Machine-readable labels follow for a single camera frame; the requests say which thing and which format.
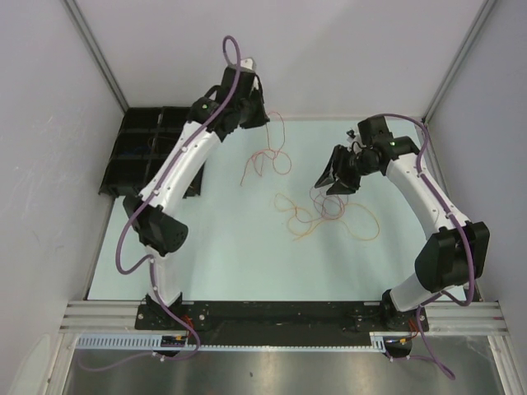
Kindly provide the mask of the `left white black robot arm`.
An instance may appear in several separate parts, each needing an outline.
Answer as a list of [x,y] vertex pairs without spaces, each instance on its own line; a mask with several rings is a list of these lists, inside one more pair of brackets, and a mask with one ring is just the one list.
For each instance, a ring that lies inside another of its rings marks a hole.
[[181,299],[182,290],[171,278],[174,265],[170,261],[189,234],[188,226],[176,219],[180,202],[206,159],[228,134],[268,122],[255,61],[244,58],[239,67],[226,67],[222,83],[194,102],[161,168],[137,196],[124,199],[127,225],[133,227],[147,255],[154,260],[156,284],[149,294],[158,304],[152,317],[163,328],[174,328],[182,319],[182,309],[174,304]]

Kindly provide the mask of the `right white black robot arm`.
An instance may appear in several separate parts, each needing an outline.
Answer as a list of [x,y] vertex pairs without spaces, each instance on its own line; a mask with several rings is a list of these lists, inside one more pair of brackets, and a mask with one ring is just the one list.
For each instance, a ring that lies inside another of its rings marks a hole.
[[473,301],[476,280],[483,274],[490,230],[473,222],[447,197],[423,164],[430,139],[418,121],[424,142],[395,137],[387,114],[370,116],[348,131],[348,145],[333,148],[328,164],[315,182],[328,195],[351,195],[361,179],[370,174],[385,176],[403,195],[417,217],[426,243],[415,259],[414,272],[398,286],[384,292],[380,321],[399,330],[418,308],[442,296],[459,306]]

